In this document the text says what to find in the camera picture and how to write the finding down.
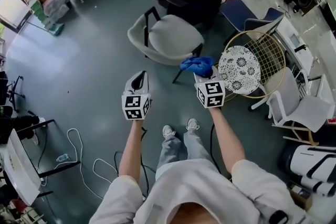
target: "round floral cushion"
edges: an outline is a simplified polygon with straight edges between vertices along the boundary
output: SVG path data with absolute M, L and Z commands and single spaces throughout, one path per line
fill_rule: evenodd
M 233 46 L 223 52 L 218 71 L 225 87 L 238 94 L 250 94 L 260 83 L 260 64 L 256 56 L 243 46 Z

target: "blue chair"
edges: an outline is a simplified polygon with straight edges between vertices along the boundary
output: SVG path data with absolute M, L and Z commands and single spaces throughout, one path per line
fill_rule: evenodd
M 237 33 L 254 30 L 260 26 L 272 23 L 283 15 L 282 12 L 274 8 L 269 8 L 266 16 L 260 20 L 242 0 L 228 0 L 221 4 L 219 11 L 235 28 L 235 32 L 225 41 L 225 45 Z

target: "gold wire grid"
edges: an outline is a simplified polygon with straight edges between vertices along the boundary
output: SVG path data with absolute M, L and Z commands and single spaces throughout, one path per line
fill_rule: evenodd
M 275 73 L 279 71 L 283 72 L 281 81 L 271 92 L 265 95 L 262 95 L 262 96 L 257 96 L 257 97 L 242 94 L 245 97 L 253 98 L 253 99 L 264 98 L 268 95 L 271 95 L 273 92 L 275 92 L 280 87 L 283 81 L 283 77 L 285 76 L 285 67 L 286 67 L 285 54 L 281 50 L 281 46 L 276 42 L 274 38 L 272 38 L 269 34 L 258 32 L 258 31 L 244 31 L 244 32 L 237 34 L 235 37 L 233 37 L 229 41 L 224 51 L 226 51 L 230 47 L 237 45 L 237 44 L 234 44 L 233 41 L 236 38 L 240 37 L 241 35 L 244 35 L 247 33 L 262 34 L 262 36 L 258 40 L 256 41 L 251 40 L 245 45 L 243 45 L 245 48 L 249 49 L 259 61 L 260 84 L 264 85 Z

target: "light blue jeans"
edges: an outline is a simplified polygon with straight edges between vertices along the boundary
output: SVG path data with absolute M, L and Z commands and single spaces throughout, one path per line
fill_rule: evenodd
M 207 159 L 212 162 L 212 159 L 204 148 L 201 138 L 197 135 L 195 129 L 188 130 L 183 135 L 184 145 L 187 148 L 188 159 Z M 162 143 L 162 150 L 157 169 L 167 163 L 181 161 L 178 159 L 181 148 L 181 140 L 174 135 L 168 135 Z

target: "t-shirt sleeve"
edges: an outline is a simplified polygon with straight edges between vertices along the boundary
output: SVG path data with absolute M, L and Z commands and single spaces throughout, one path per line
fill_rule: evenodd
M 133 223 L 142 205 L 141 189 L 130 176 L 119 176 L 110 185 L 89 224 Z
M 294 202 L 278 177 L 247 160 L 232 167 L 232 183 L 250 200 L 276 210 L 290 212 Z

